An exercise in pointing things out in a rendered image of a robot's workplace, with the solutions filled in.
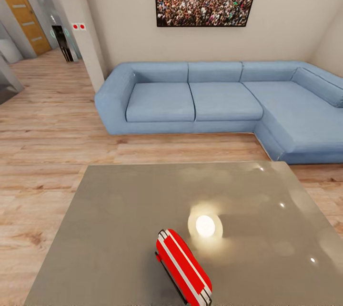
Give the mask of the radio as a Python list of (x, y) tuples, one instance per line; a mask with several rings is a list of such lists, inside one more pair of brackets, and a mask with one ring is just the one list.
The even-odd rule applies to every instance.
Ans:
[(158, 233), (155, 255), (175, 286), (184, 304), (211, 306), (212, 283), (191, 250), (174, 230)]

